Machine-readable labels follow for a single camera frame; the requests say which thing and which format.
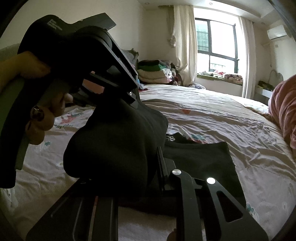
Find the person's left hand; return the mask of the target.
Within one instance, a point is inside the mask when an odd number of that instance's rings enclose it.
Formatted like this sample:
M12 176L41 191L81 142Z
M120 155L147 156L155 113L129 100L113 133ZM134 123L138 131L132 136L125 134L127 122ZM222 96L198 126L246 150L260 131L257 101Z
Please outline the person's left hand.
M31 94L36 106L30 111L26 124L26 135L33 145L43 142L45 132L53 127L55 118L64 113L67 103L73 102L73 96L65 91L45 89L41 81L49 73L50 69L28 51L1 62L1 92L17 80L35 85Z

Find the person's right hand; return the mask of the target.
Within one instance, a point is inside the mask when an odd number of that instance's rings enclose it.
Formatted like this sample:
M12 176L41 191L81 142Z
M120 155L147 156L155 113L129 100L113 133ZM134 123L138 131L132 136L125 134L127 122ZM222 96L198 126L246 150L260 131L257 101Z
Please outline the person's right hand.
M167 237L166 241L176 241L176 229L174 229Z

